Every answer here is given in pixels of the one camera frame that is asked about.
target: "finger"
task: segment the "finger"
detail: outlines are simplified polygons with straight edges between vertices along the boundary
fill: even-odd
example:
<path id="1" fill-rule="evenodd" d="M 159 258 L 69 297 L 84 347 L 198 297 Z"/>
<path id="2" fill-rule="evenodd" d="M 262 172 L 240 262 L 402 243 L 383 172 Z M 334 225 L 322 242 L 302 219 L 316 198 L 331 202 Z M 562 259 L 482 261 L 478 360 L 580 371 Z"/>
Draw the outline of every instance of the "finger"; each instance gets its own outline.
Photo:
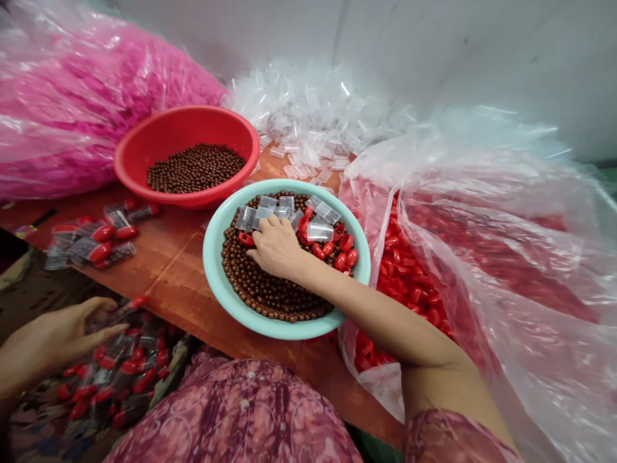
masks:
<path id="1" fill-rule="evenodd" d="M 81 304 L 70 307 L 81 318 L 87 318 L 92 312 L 103 309 L 106 312 L 113 312 L 118 307 L 116 301 L 110 298 L 93 297 Z"/>
<path id="2" fill-rule="evenodd" d="M 80 343 L 78 346 L 79 356 L 86 355 L 88 352 L 93 350 L 95 347 L 100 346 L 101 344 L 106 343 L 107 341 L 122 334 L 128 328 L 129 328 L 129 324 L 123 323 L 121 325 L 115 325 L 109 328 L 105 328 L 101 331 L 97 331 L 95 333 L 89 334 L 88 336 L 84 336 L 80 340 Z"/>
<path id="3" fill-rule="evenodd" d="M 255 246 L 257 246 L 259 248 L 259 243 L 261 242 L 262 238 L 264 236 L 262 235 L 262 233 L 260 231 L 254 231 L 253 232 L 253 241 L 255 242 Z"/>
<path id="4" fill-rule="evenodd" d="M 259 228 L 261 229 L 262 233 L 265 232 L 271 226 L 272 225 L 270 225 L 270 222 L 268 222 L 268 219 L 261 219 L 259 221 Z"/>
<path id="5" fill-rule="evenodd" d="M 261 266 L 261 256 L 259 256 L 259 252 L 257 250 L 248 250 L 246 251 L 246 255 L 248 257 L 251 257 L 255 262 L 257 262 L 257 265 Z"/>
<path id="6" fill-rule="evenodd" d="M 272 226 L 279 226 L 281 224 L 281 222 L 278 220 L 278 217 L 275 216 L 274 214 L 272 214 L 270 217 L 268 217 L 268 223 Z"/>

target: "pink patterned clothing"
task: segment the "pink patterned clothing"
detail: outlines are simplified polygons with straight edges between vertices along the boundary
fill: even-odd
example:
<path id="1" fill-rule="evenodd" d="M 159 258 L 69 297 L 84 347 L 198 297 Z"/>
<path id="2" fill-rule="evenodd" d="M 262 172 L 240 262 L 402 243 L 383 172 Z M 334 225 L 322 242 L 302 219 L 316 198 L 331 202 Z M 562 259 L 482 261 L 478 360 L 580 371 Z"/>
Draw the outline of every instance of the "pink patterned clothing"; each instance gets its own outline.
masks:
<path id="1" fill-rule="evenodd" d="M 503 446 L 488 430 L 449 412 L 446 427 L 430 413 L 412 420 L 406 461 L 504 462 Z M 469 446 L 448 445 L 449 425 L 465 427 L 474 456 L 464 459 Z M 457 442 L 458 429 L 454 429 Z M 475 448 L 474 442 L 480 442 Z M 362 462 L 341 418 L 327 399 L 287 368 L 269 361 L 230 360 L 204 346 L 193 357 L 175 392 L 155 406 L 107 457 L 105 463 L 201 462 Z"/>

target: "plastic bag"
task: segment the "plastic bag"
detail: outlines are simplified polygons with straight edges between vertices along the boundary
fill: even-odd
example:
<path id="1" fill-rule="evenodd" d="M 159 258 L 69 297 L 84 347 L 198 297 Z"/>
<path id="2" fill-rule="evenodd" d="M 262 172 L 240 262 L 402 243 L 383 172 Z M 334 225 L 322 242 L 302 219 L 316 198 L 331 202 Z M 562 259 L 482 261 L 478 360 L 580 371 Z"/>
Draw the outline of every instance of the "plastic bag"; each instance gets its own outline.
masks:
<path id="1" fill-rule="evenodd" d="M 0 9 L 0 201 L 113 181 L 116 144 L 142 119 L 218 105 L 225 88 L 189 56 L 74 1 Z"/>
<path id="2" fill-rule="evenodd" d="M 451 113 L 364 152 L 339 198 L 367 234 L 375 287 L 400 190 L 402 231 L 527 461 L 612 461 L 617 211 L 589 172 L 552 159 L 567 152 L 552 132 L 487 108 Z M 400 366 L 358 375 L 357 335 L 351 321 L 339 330 L 345 363 L 403 421 Z"/>

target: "hand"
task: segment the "hand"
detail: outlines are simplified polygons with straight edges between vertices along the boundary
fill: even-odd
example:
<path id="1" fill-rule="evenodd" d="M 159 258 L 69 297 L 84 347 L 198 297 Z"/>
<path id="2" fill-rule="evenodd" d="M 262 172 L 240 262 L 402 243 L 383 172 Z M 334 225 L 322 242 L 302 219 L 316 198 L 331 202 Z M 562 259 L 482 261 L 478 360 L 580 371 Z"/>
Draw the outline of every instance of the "hand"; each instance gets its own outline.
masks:
<path id="1" fill-rule="evenodd" d="M 271 215 L 262 219 L 259 226 L 261 231 L 253 232 L 257 249 L 247 251 L 247 255 L 255 259 L 264 271 L 295 281 L 312 260 L 318 261 L 300 247 L 287 219 L 279 221 L 277 216 Z"/>
<path id="2" fill-rule="evenodd" d="M 43 314 L 15 331 L 0 349 L 0 397 L 26 390 L 122 333 L 126 323 L 86 335 L 94 318 L 116 308 L 111 299 L 95 297 Z"/>

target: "bowl rim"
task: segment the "bowl rim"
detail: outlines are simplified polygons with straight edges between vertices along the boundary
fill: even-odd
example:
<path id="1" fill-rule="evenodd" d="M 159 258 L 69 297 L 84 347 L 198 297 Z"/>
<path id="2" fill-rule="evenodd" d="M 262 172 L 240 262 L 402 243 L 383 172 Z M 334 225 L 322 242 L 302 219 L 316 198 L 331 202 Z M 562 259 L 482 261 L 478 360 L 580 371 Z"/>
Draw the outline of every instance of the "bowl rim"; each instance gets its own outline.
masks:
<path id="1" fill-rule="evenodd" d="M 144 127 L 150 125 L 152 122 L 158 119 L 162 119 L 165 116 L 168 116 L 169 114 L 181 113 L 183 111 L 186 111 L 187 109 L 204 109 L 207 111 L 211 111 L 213 113 L 226 114 L 228 116 L 233 117 L 234 119 L 237 119 L 247 129 L 247 131 L 251 135 L 251 138 L 253 139 L 253 151 L 249 155 L 249 159 L 247 159 L 244 167 L 240 169 L 240 172 L 235 174 L 229 180 L 226 180 L 225 182 L 217 186 L 213 186 L 212 188 L 207 188 L 206 190 L 200 190 L 198 192 L 161 193 L 161 192 L 157 192 L 157 191 L 141 186 L 140 184 L 135 182 L 131 178 L 130 175 L 127 174 L 127 171 L 124 169 L 124 166 L 121 165 L 121 159 L 124 158 L 123 153 L 124 153 L 126 144 L 129 142 L 129 140 L 131 140 L 134 137 L 134 135 L 137 132 L 142 130 Z M 116 171 L 116 175 L 118 176 L 118 179 L 127 188 L 131 189 L 134 193 L 140 196 L 146 197 L 153 201 L 158 201 L 160 203 L 169 203 L 170 201 L 173 201 L 174 199 L 177 201 L 191 201 L 195 199 L 203 199 L 204 197 L 208 197 L 208 196 L 216 197 L 217 195 L 224 193 L 225 189 L 229 188 L 232 182 L 241 180 L 243 177 L 248 178 L 251 172 L 255 169 L 255 166 L 257 166 L 257 162 L 259 161 L 260 154 L 261 154 L 261 146 L 259 142 L 259 134 L 257 133 L 257 130 L 253 127 L 253 125 L 251 125 L 251 123 L 247 121 L 242 115 L 235 113 L 231 109 L 227 109 L 227 108 L 223 108 L 219 106 L 184 105 L 184 106 L 174 107 L 171 109 L 165 109 L 164 111 L 161 111 L 160 113 L 153 114 L 152 116 L 149 116 L 145 118 L 144 120 L 142 120 L 141 122 L 139 122 L 131 130 L 125 133 L 124 137 L 122 137 L 122 140 L 120 140 L 119 144 L 116 146 L 116 151 L 114 153 L 114 170 Z"/>
<path id="2" fill-rule="evenodd" d="M 320 198 L 322 198 L 322 200 L 327 201 L 329 205 L 335 208 L 336 210 L 345 211 L 346 213 L 342 215 L 347 215 L 347 217 L 344 218 L 347 225 L 351 224 L 352 225 L 351 228 L 354 228 L 355 230 L 360 231 L 360 233 L 357 233 L 358 236 L 354 234 L 354 243 L 355 243 L 356 249 L 358 249 L 358 252 L 361 253 L 361 255 L 366 256 L 368 265 L 366 267 L 366 271 L 364 272 L 365 275 L 356 274 L 354 275 L 354 278 L 358 280 L 360 283 L 368 285 L 370 281 L 370 276 L 371 276 L 371 254 L 370 254 L 370 248 L 368 246 L 368 240 L 364 234 L 364 230 L 362 230 L 362 226 L 360 225 L 360 222 L 355 218 L 355 216 L 349 210 L 349 208 L 345 206 L 343 202 L 340 199 L 338 199 L 336 196 L 332 195 L 331 193 L 327 192 L 326 190 L 324 190 L 323 188 L 319 186 L 311 185 L 310 183 L 302 182 L 299 180 L 292 180 L 292 179 L 263 180 L 263 181 L 259 181 L 251 185 L 245 186 L 244 188 L 235 192 L 233 195 L 227 198 L 217 208 L 216 212 L 210 219 L 210 222 L 208 223 L 208 227 L 206 228 L 206 233 L 204 236 L 204 244 L 202 247 L 202 260 L 203 260 L 203 265 L 204 265 L 204 271 L 206 274 L 206 279 L 208 280 L 208 284 L 210 285 L 210 289 L 212 290 L 214 297 L 217 299 L 218 303 L 223 307 L 223 309 L 229 315 L 231 315 L 231 317 L 234 318 L 234 320 L 236 320 L 238 323 L 240 323 L 244 327 L 247 327 L 248 329 L 255 331 L 259 334 L 263 334 L 264 336 L 268 336 L 270 338 L 280 339 L 280 340 L 305 340 L 305 339 L 317 338 L 318 336 L 322 336 L 338 328 L 345 321 L 346 317 L 338 308 L 335 307 L 335 309 L 331 313 L 329 313 L 325 317 L 318 318 L 317 320 L 309 320 L 305 322 L 297 322 L 297 323 L 291 324 L 291 323 L 283 322 L 280 320 L 270 320 L 266 317 L 262 317 L 263 318 L 262 323 L 257 323 L 254 325 L 251 323 L 246 323 L 247 322 L 246 311 L 250 309 L 240 304 L 233 305 L 232 307 L 228 307 L 228 305 L 225 304 L 225 302 L 228 300 L 227 291 L 224 289 L 225 282 L 221 281 L 221 279 L 217 275 L 217 272 L 208 271 L 209 267 L 212 270 L 215 270 L 215 266 L 207 265 L 206 250 L 213 249 L 215 247 L 215 241 L 216 241 L 218 232 L 222 233 L 222 231 L 228 227 L 228 226 L 223 227 L 221 224 L 223 220 L 223 215 L 225 214 L 225 211 L 227 209 L 234 208 L 234 204 L 238 201 L 237 197 L 240 192 L 242 192 L 243 195 L 244 194 L 258 195 L 260 194 L 260 192 L 264 191 L 265 188 L 266 189 L 271 188 L 272 185 L 277 185 L 273 187 L 274 189 L 293 190 L 293 185 L 297 183 L 301 183 L 303 189 L 305 191 L 308 190 L 308 193 L 317 194 Z M 218 250 L 215 250 L 213 252 L 213 255 L 217 258 L 217 263 L 215 265 L 219 265 L 220 261 L 218 260 L 218 256 L 220 256 L 220 252 L 218 252 Z"/>

